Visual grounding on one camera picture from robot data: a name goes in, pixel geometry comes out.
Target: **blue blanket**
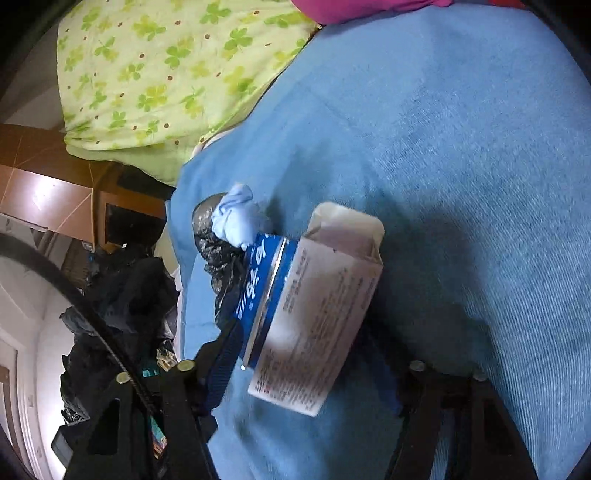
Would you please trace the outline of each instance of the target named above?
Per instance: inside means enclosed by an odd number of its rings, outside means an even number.
[[[540,479],[564,479],[591,440],[590,132],[591,87],[529,12],[428,7],[325,28],[182,171],[169,221],[185,355],[217,335],[199,201],[244,182],[293,237],[339,202],[384,223],[383,321],[440,370],[481,365]],[[215,411],[222,478],[382,478],[400,422],[356,352],[315,419],[250,397],[250,377],[237,366]]]

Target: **blue label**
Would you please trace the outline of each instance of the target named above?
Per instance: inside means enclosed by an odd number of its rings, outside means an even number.
[[[235,312],[236,317],[240,320],[244,329],[244,342],[242,345],[241,357],[244,356],[246,344],[248,343],[259,305],[264,301],[265,287],[270,281],[269,278],[274,269],[273,260],[275,253],[280,248],[283,240],[284,237],[281,235],[259,233],[256,236],[255,243],[246,251],[248,269],[242,295]],[[281,295],[281,290],[283,290],[285,277],[289,272],[291,260],[296,253],[297,241],[289,239],[285,240],[287,242],[284,246],[282,256],[278,259],[278,261],[280,261],[279,269],[275,276],[275,281],[270,285],[267,314],[265,315],[265,318],[262,319],[262,322],[264,322],[262,327],[262,330],[265,331],[264,336],[266,336],[266,332],[271,324],[273,314],[277,308],[279,296]],[[253,367],[256,365],[256,359],[258,358],[261,347],[262,341],[259,339],[255,344],[255,348],[253,348],[251,362],[249,363],[250,366]]]

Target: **green floral bedsheet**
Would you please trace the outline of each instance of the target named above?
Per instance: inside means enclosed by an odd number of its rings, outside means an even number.
[[[174,184],[193,147],[246,118],[316,28],[282,0],[83,0],[57,45],[69,151]]]

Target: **metal cap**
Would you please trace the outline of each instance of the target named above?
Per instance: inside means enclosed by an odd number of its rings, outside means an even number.
[[[482,370],[476,370],[472,374],[472,378],[474,380],[476,380],[477,382],[485,382],[486,380],[488,380],[488,377],[486,376],[486,373],[484,373]]]
[[[425,370],[425,363],[421,362],[420,360],[413,360],[412,362],[410,362],[410,365],[408,367],[410,368],[410,370],[413,370],[415,372],[423,372]]]
[[[130,380],[130,377],[127,372],[121,372],[115,377],[115,379],[117,380],[117,383],[124,384]]]
[[[177,364],[177,368],[181,372],[188,372],[195,368],[195,362],[193,360],[183,360]]]

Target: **blue packaging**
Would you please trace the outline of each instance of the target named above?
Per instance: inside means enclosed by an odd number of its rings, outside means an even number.
[[[235,315],[245,332],[241,357],[248,367],[256,366],[297,244],[281,235],[259,233],[246,251],[246,279]]]

